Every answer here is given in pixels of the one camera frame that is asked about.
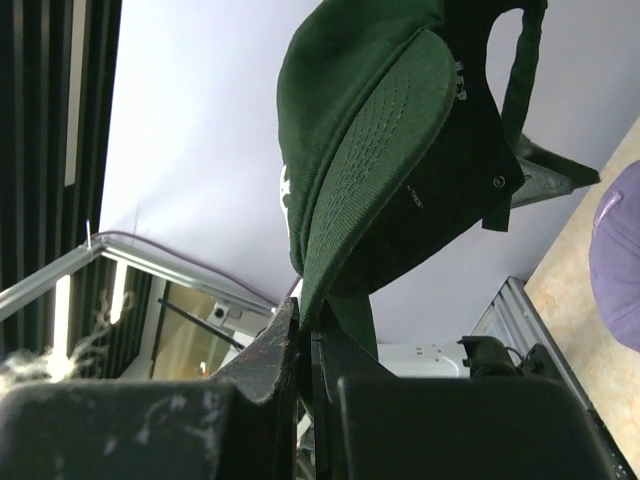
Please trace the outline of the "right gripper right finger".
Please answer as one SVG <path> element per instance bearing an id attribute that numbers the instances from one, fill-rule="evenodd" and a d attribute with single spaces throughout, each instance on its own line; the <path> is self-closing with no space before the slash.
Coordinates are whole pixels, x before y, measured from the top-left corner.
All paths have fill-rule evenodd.
<path id="1" fill-rule="evenodd" d="M 400 378 L 325 306 L 311 332 L 320 479 L 621 479 L 625 463 L 548 349 L 461 340 L 465 378 Z"/>

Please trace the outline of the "dark green cap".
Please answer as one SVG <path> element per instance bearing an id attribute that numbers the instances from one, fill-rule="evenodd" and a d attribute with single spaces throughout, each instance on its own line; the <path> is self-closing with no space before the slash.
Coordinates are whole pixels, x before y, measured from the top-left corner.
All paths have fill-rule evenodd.
<path id="1" fill-rule="evenodd" d="M 544 1 L 323 1 L 277 85 L 301 330 L 367 353 L 371 295 L 474 225 L 504 232 Z"/>

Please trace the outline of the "purple cap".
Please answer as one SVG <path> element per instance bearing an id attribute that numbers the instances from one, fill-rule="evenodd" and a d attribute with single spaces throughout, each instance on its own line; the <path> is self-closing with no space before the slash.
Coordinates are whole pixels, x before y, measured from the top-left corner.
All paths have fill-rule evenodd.
<path id="1" fill-rule="evenodd" d="M 639 350 L 639 163 L 611 183 L 594 214 L 591 288 L 602 321 L 622 345 Z"/>

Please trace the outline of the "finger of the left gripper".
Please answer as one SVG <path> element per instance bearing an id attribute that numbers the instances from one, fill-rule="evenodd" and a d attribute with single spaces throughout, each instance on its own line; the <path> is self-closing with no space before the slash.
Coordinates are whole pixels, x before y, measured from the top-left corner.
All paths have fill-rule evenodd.
<path id="1" fill-rule="evenodd" d="M 512 208 L 570 195 L 600 182 L 596 169 L 546 150 L 525 135 L 520 137 L 515 153 L 525 183 L 512 196 Z"/>

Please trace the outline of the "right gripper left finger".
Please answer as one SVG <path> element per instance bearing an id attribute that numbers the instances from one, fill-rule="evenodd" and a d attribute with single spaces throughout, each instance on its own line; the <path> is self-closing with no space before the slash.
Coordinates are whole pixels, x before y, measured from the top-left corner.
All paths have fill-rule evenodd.
<path id="1" fill-rule="evenodd" d="M 5 479 L 291 479 L 299 312 L 204 380 L 28 383 L 1 402 Z"/>

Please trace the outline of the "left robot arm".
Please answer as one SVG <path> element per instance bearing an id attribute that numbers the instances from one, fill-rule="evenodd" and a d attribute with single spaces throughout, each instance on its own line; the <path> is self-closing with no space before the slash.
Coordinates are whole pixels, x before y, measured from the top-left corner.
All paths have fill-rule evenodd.
<path id="1" fill-rule="evenodd" d="M 574 191 L 590 187 L 600 181 L 597 170 L 565 158 L 535 144 L 522 136 L 516 156 L 525 176 L 524 185 L 513 195 L 513 209 L 544 202 Z M 521 361 L 521 349 L 513 345 L 507 322 L 499 315 L 499 308 L 490 305 L 469 334 L 473 339 L 482 335 L 506 335 L 506 355 L 509 360 Z M 400 377 L 468 377 L 470 368 L 464 364 L 466 352 L 459 340 L 441 344 L 382 343 L 378 346 L 381 363 Z"/>

